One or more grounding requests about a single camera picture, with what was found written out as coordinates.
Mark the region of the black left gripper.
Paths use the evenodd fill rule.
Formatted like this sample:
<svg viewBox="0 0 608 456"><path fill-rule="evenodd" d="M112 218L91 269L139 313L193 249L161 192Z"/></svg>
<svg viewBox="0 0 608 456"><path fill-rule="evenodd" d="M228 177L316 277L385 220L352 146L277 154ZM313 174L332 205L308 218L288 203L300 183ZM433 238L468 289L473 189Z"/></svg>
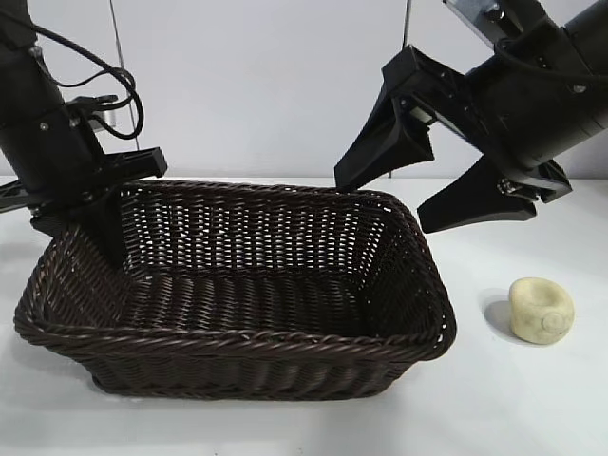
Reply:
<svg viewBox="0 0 608 456"><path fill-rule="evenodd" d="M14 180L1 186L1 212L24 207L68 207L91 202L86 208L87 231L93 236L105 259L113 267L122 267L126 247L122 226L118 185L147 177L162 177L167 162L159 147L104 155L100 164L75 173L52 172L43 180L41 189L28 189ZM35 231L60 238L75 224L76 210L31 212L30 224Z"/></svg>

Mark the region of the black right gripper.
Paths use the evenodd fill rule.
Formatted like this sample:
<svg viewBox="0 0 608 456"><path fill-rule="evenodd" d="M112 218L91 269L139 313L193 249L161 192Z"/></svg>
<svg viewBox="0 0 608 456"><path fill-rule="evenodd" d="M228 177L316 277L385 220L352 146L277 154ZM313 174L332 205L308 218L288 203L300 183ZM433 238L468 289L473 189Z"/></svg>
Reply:
<svg viewBox="0 0 608 456"><path fill-rule="evenodd" d="M466 76L407 46L383 68L383 84L360 133L334 167L334 183L352 192L393 170L434 159L428 132L436 122L482 156L459 179L422 203L425 234L488 221L527 221L533 202L572 191L552 160L525 169L491 133Z"/></svg>

